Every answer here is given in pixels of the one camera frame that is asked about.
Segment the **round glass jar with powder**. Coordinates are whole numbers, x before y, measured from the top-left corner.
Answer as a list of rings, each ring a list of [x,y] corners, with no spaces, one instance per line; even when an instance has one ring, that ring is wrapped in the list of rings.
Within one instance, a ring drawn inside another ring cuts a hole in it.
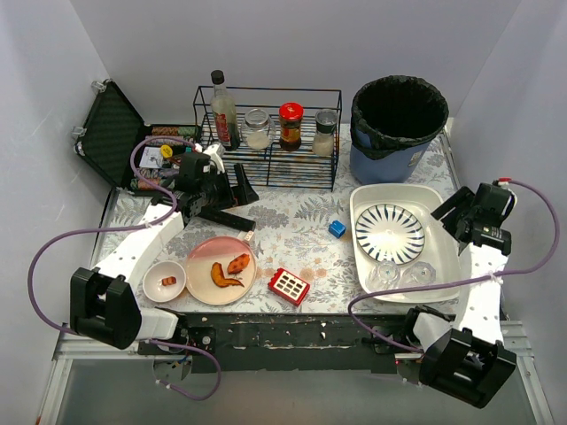
[[[275,130],[268,112],[253,108],[245,113],[240,125],[240,135],[247,147],[261,151],[273,142]]]

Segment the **blue striped white plate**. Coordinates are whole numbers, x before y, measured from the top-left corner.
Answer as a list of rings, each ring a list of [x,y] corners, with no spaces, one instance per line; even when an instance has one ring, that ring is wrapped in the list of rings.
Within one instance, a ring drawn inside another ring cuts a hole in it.
[[[425,245],[421,221],[408,209],[393,204],[365,209],[355,222],[354,233],[355,241],[369,258],[398,266],[416,260]]]

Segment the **clear plastic cup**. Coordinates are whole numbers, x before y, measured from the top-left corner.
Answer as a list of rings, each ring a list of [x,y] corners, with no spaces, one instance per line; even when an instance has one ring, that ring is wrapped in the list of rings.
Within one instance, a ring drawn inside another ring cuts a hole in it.
[[[423,261],[416,262],[403,275],[403,282],[409,287],[428,286],[433,284],[435,280],[435,268],[430,263]]]
[[[393,261],[379,261],[369,272],[366,285],[370,292],[394,290],[400,281],[400,267]]]

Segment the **dark sauce glass bottle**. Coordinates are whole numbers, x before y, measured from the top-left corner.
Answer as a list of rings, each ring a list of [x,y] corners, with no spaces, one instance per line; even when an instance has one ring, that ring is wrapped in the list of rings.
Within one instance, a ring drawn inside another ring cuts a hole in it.
[[[227,151],[235,151],[240,146],[236,103],[225,86],[222,70],[213,70],[211,80],[214,85],[211,108],[218,140]]]

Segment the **pink white plate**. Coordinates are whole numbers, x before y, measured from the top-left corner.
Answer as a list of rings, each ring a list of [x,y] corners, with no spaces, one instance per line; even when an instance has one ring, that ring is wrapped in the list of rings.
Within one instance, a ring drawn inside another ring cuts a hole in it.
[[[252,288],[256,258],[248,243],[232,236],[216,236],[196,246],[185,260],[186,288],[206,305],[228,305]]]

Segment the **red lid chili sauce jar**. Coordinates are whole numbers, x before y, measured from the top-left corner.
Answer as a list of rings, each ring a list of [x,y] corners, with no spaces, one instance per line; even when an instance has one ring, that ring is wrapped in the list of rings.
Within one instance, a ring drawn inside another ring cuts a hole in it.
[[[296,151],[301,145],[301,125],[304,108],[294,102],[282,104],[279,108],[280,147],[285,151]]]

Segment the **glass salt grinder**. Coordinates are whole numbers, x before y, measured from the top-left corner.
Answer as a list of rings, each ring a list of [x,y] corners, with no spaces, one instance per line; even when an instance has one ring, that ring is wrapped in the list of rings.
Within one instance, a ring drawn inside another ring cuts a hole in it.
[[[338,115],[334,110],[322,109],[315,114],[315,137],[312,152],[320,157],[330,157],[334,151]]]

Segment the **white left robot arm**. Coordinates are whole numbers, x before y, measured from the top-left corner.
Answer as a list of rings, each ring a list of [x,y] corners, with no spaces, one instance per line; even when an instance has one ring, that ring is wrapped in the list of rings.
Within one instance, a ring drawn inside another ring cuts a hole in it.
[[[148,339],[171,339],[178,326],[175,313],[142,308],[134,284],[142,280],[164,247],[194,217],[236,230],[252,231],[255,223],[229,213],[259,196],[245,169],[234,166],[237,183],[230,184],[219,154],[190,152],[171,178],[174,187],[158,186],[140,222],[129,228],[120,245],[92,269],[78,268],[70,284],[70,328],[118,349]]]

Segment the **yellow dealer chip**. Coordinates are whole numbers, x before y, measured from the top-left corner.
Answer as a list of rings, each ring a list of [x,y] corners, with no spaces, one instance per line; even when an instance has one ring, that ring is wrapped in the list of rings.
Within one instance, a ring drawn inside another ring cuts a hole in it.
[[[173,156],[173,150],[168,145],[162,145],[160,147],[160,153],[164,158],[171,158]]]

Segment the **white rectangular basin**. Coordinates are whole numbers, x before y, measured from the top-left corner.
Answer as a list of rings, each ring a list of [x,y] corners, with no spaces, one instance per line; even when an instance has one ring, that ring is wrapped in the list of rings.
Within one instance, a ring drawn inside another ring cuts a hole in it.
[[[399,266],[404,272],[418,261],[430,263],[436,270],[435,284],[453,282],[461,278],[457,246],[453,238],[442,228],[431,213],[442,204],[441,195],[423,185],[383,183],[361,186],[350,196],[350,220],[353,239],[356,273],[365,293],[370,293],[366,278],[378,263],[369,258],[355,241],[354,227],[358,216],[368,207],[377,204],[393,204],[408,209],[422,223],[425,245],[421,255],[414,261]]]

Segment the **red tan poker chip stack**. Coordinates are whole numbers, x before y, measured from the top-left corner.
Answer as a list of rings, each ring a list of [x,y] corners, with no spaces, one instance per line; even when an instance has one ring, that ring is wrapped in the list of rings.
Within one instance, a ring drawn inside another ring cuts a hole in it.
[[[199,126],[153,126],[152,135],[170,135],[179,137],[197,137],[200,133]]]

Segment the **orange food slice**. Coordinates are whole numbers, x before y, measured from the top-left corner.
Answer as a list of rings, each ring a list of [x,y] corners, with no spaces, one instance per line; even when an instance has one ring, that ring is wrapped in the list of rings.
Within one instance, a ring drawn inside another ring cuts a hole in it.
[[[214,262],[211,268],[211,279],[219,288],[228,288],[233,286],[243,287],[244,285],[238,280],[234,278],[228,278],[225,276],[222,265],[219,262]]]

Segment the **blue toy brick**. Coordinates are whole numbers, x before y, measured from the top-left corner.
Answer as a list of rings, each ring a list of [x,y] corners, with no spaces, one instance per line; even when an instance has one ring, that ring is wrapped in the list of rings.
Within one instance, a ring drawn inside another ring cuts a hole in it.
[[[339,220],[334,220],[328,226],[328,230],[334,237],[340,239],[346,232],[346,225]]]

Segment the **small sausage piece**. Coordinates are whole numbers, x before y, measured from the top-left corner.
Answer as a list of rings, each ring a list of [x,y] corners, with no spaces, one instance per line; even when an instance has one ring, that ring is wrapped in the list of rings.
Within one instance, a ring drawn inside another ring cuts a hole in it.
[[[161,280],[161,284],[162,284],[164,287],[176,285],[176,278],[175,278],[174,276],[168,276],[168,277],[163,278],[163,279]]]

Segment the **small white bowl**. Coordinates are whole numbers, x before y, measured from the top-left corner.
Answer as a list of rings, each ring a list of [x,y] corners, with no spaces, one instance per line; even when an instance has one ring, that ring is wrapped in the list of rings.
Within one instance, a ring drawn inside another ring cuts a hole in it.
[[[174,261],[161,261],[145,273],[142,287],[146,297],[156,303],[166,303],[177,298],[185,289],[186,273],[183,266]]]

